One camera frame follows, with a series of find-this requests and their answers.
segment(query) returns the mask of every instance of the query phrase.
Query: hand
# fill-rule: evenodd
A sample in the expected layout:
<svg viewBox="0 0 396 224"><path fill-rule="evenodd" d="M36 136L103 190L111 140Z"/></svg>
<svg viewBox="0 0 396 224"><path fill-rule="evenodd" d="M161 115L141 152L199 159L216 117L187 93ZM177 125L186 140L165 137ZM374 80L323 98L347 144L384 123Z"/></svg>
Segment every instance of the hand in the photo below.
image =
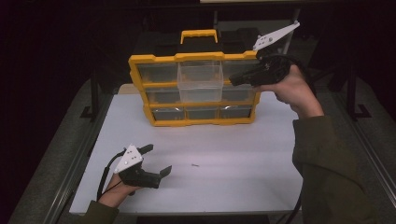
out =
<svg viewBox="0 0 396 224"><path fill-rule="evenodd" d="M323 109L304 80L304 76L296 65L290 67L289 74L280 82L273 85L256 87L255 91L273 91L276 99L290 105L299 119L323 116Z"/></svg>
<svg viewBox="0 0 396 224"><path fill-rule="evenodd" d="M107 185L105 194L99 199L99 203L109 207L119 207L128 195L141 187L129 186L122 183L120 176L114 174L111 176L110 182Z"/></svg>

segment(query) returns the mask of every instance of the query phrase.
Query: white table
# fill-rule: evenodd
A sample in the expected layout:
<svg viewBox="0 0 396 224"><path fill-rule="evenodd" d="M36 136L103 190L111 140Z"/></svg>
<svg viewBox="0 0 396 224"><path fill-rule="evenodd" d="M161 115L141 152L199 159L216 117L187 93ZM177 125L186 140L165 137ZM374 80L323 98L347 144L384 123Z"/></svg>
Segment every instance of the white table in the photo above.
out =
<svg viewBox="0 0 396 224"><path fill-rule="evenodd" d="M292 120L297 117L271 92L262 93L256 113L252 124L153 127L143 113L139 95L115 95L70 212L86 212L95 200L103 169L130 144L154 145L144 155L146 172L158 173L168 165L173 168L158 189L141 189L127 198L120 206L121 213L209 215L292 210L302 185L291 162ZM119 160L113 162L111 171Z"/></svg>

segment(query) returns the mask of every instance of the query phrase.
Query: green sleeve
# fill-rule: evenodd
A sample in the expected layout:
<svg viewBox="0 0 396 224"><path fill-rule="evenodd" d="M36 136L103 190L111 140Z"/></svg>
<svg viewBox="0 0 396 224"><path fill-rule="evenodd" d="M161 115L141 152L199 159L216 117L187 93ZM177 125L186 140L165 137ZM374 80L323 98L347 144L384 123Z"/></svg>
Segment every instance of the green sleeve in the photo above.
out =
<svg viewBox="0 0 396 224"><path fill-rule="evenodd" d="M91 201L87 213L78 219L76 224L111 224L116 219L119 209Z"/></svg>
<svg viewBox="0 0 396 224"><path fill-rule="evenodd" d="M304 179L304 223L377 223L354 156L336 137L331 119L298 119L293 126L292 159Z"/></svg>

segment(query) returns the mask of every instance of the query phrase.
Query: black cable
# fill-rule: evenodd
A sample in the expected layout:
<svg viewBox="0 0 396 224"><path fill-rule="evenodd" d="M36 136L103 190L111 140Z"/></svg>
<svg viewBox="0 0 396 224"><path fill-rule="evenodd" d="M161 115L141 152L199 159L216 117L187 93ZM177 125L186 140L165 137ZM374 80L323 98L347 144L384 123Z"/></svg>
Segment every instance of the black cable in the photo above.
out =
<svg viewBox="0 0 396 224"><path fill-rule="evenodd" d="M111 188L105 190L105 192L102 193L102 196L103 196L104 194L106 194L107 192L109 192L111 189L114 189L114 188L115 188L118 184L120 184L121 182L122 182L122 180L120 180L120 182L117 183L116 185L114 185L113 187L111 187Z"/></svg>
<svg viewBox="0 0 396 224"><path fill-rule="evenodd" d="M288 217L288 220L286 220L285 224L290 224L293 221L294 217L297 215L298 211L300 210L300 207L301 207L301 194L298 197L297 204L294 206L294 209L291 212L290 216Z"/></svg>
<svg viewBox="0 0 396 224"><path fill-rule="evenodd" d="M108 163L107 167L105 167L105 170L103 171L103 174L102 174L102 178L101 178L101 180L100 180L100 184L99 184L98 191L97 191L97 193L96 193L96 201L99 201L100 197L102 197L102 195L103 195L104 193L108 192L108 190L107 190L107 191L105 191L104 193L102 193L103 187L104 187L105 182L106 182L106 179L107 179L108 171L110 170L111 163L113 163L113 161L114 161L116 158L123 156L123 154L125 153L125 151L126 151L126 148L124 148L124 150L123 150L122 152L117 153L117 155L115 155L115 156L111 159L111 161Z"/></svg>
<svg viewBox="0 0 396 224"><path fill-rule="evenodd" d="M286 214L283 214L283 216L275 224L279 224L283 220L283 218L285 218L285 216Z"/></svg>

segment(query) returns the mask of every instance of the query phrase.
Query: white bracket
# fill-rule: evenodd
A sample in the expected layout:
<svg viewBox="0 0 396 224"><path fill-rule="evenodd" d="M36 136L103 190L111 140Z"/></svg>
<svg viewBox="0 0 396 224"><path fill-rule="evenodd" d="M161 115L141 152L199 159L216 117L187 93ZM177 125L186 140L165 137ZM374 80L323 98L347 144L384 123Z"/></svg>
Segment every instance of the white bracket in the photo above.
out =
<svg viewBox="0 0 396 224"><path fill-rule="evenodd" d="M128 169L131 166L134 166L143 160L142 155L137 150L134 145L129 145L123 154L119 164L117 165L114 174L117 174L123 170Z"/></svg>
<svg viewBox="0 0 396 224"><path fill-rule="evenodd" d="M284 27L280 30L274 31L268 35L259 35L256 41L256 44L253 46L253 50L259 50L263 49L269 45L274 44L276 41L278 41L280 38L283 36L287 35L291 31L293 31L295 28L299 27L300 23L295 21L294 24L289 25L287 27Z"/></svg>

